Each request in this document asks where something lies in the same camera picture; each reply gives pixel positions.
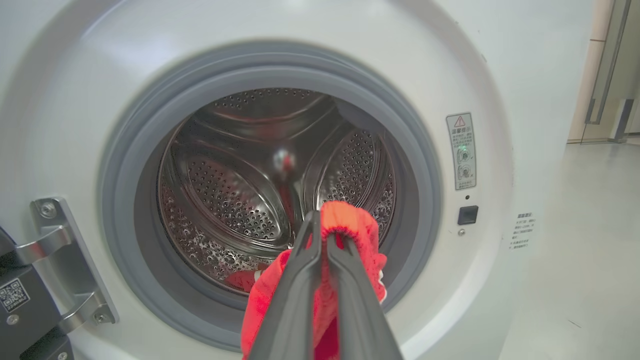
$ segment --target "qr code sticker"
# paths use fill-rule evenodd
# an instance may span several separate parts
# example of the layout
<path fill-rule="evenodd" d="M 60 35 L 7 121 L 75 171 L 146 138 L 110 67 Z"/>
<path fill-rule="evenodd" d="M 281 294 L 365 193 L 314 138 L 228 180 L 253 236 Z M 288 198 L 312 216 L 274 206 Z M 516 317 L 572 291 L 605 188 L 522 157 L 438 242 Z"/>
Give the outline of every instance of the qr code sticker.
<path fill-rule="evenodd" d="M 7 313 L 11 313 L 27 301 L 29 301 L 29 295 L 20 279 L 14 279 L 0 288 L 0 302 Z"/>

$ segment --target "door hinge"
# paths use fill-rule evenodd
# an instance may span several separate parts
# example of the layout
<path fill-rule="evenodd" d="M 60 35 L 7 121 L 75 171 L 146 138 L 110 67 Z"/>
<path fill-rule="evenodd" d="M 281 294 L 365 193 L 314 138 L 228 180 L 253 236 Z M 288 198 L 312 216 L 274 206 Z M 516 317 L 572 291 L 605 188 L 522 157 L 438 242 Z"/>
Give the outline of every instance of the door hinge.
<path fill-rule="evenodd" d="M 53 290 L 72 299 L 70 310 L 61 316 L 58 327 L 68 334 L 86 322 L 115 323 L 110 298 L 89 256 L 65 199 L 52 197 L 31 203 L 31 215 L 40 238 L 16 245 L 13 266 L 45 260 L 61 286 Z"/>

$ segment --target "washing machine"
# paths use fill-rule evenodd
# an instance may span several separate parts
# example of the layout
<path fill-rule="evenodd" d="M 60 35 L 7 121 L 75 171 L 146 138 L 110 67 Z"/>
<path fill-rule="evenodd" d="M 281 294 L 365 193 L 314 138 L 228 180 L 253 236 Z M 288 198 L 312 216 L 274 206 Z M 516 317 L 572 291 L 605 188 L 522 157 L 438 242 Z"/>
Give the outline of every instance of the washing machine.
<path fill-rule="evenodd" d="M 0 226 L 75 358 L 239 359 L 226 278 L 347 201 L 404 357 L 497 359 L 590 27 L 578 0 L 5 1 Z"/>

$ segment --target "sticker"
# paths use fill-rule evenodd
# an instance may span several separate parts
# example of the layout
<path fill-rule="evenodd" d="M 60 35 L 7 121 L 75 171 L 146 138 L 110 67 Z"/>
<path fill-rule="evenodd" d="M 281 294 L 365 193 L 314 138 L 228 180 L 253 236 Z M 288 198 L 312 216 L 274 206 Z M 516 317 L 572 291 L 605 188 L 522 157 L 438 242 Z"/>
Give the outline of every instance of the sticker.
<path fill-rule="evenodd" d="M 476 185 L 476 145 L 471 113 L 449 115 L 447 117 L 456 190 L 472 188 Z"/>
<path fill-rule="evenodd" d="M 518 214 L 513 233 L 509 241 L 510 250 L 518 250 L 529 246 L 529 240 L 535 229 L 536 219 L 531 213 Z"/>
<path fill-rule="evenodd" d="M 0 288 L 0 302 L 7 313 L 11 313 L 27 301 L 29 301 L 29 294 L 22 286 L 20 279 L 13 279 Z"/>

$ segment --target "hinge screw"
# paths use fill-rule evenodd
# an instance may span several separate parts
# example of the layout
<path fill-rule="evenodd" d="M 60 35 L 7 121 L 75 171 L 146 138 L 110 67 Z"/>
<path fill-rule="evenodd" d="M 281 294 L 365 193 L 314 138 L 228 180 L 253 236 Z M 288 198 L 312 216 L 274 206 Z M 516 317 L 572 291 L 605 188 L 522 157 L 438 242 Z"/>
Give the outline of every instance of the hinge screw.
<path fill-rule="evenodd" d="M 40 206 L 40 214 L 45 218 L 54 218 L 58 214 L 58 211 L 52 202 L 45 202 Z"/>
<path fill-rule="evenodd" d="M 108 319 L 106 316 L 104 316 L 103 314 L 96 314 L 96 315 L 94 315 L 94 316 L 93 316 L 93 318 L 95 319 L 95 321 L 96 321 L 97 323 L 105 323 L 105 322 L 107 322 L 107 321 L 109 320 L 109 319 Z"/>
<path fill-rule="evenodd" d="M 18 314 L 9 315 L 9 317 L 6 319 L 6 323 L 9 325 L 15 325 L 19 321 L 20 321 L 20 317 L 18 316 Z"/>

